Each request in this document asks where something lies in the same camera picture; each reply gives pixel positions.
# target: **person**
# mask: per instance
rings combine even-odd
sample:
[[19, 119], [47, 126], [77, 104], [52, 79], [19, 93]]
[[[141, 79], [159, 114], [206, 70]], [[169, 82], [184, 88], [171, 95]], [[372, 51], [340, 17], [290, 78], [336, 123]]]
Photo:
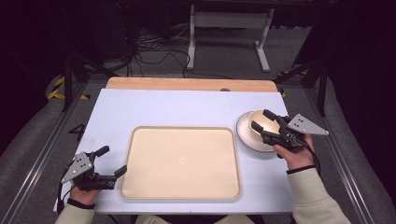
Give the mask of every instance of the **person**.
[[[312, 137], [305, 135], [305, 141], [313, 148]], [[327, 193], [315, 167], [312, 154], [304, 149], [292, 153], [285, 148], [274, 145], [274, 150], [286, 160], [287, 171], [293, 197], [292, 213], [298, 224], [347, 224], [350, 223], [338, 203]], [[66, 207], [59, 215], [56, 224], [92, 222], [94, 199], [100, 190], [81, 191], [73, 188]], [[168, 224], [157, 216], [139, 216], [136, 224]], [[254, 224], [244, 215], [230, 215], [216, 224]]]

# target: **saucer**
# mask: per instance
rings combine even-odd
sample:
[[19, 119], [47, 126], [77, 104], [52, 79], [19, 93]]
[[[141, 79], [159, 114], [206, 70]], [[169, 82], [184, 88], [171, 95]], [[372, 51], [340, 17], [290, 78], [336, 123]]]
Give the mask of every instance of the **saucer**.
[[236, 131], [238, 132], [239, 138], [242, 140], [243, 143], [245, 143], [245, 145], [247, 145], [248, 147], [254, 150], [260, 152], [274, 151], [274, 149], [271, 146], [264, 144], [264, 142], [257, 141], [251, 136], [250, 129], [248, 126], [248, 117], [251, 113], [252, 111], [242, 115], [241, 118], [239, 118], [238, 122], [236, 123]]

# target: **tray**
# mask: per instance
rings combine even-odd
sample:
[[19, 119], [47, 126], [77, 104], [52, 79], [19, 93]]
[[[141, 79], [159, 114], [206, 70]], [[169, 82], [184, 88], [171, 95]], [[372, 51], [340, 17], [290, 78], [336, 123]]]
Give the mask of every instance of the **tray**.
[[236, 199], [241, 193], [233, 131], [222, 127], [134, 129], [126, 199]]

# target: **black wristband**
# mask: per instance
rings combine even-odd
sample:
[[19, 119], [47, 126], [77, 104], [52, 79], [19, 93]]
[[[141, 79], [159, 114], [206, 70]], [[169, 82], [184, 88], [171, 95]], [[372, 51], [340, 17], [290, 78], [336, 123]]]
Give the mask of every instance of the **black wristband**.
[[73, 205], [73, 206], [75, 206], [77, 208], [82, 208], [82, 209], [93, 209], [95, 207], [95, 204], [87, 205], [87, 204], [80, 203], [80, 202], [78, 202], [76, 200], [73, 200], [73, 199], [68, 199], [67, 203], [71, 204], [71, 205]]
[[303, 167], [300, 167], [297, 169], [288, 170], [288, 171], [286, 171], [286, 174], [291, 175], [291, 174], [295, 174], [297, 172], [301, 172], [301, 171], [311, 169], [311, 168], [316, 168], [316, 166], [315, 165], [303, 166]]

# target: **desk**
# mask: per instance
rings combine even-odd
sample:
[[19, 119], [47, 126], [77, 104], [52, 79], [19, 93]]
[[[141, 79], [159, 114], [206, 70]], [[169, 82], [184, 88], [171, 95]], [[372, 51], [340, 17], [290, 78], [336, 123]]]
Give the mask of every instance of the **desk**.
[[[234, 91], [219, 91], [224, 88]], [[240, 116], [262, 108], [287, 114], [271, 81], [111, 78], [99, 95], [78, 146], [78, 153], [110, 147], [104, 157], [95, 160], [95, 172], [112, 174], [125, 163], [131, 133], [138, 126], [227, 127], [234, 133], [242, 193], [234, 200], [126, 200], [120, 196], [118, 181], [114, 190], [104, 190], [99, 195], [96, 212], [124, 215], [290, 212], [285, 161], [278, 159], [275, 152], [260, 153], [248, 148], [236, 133]]]

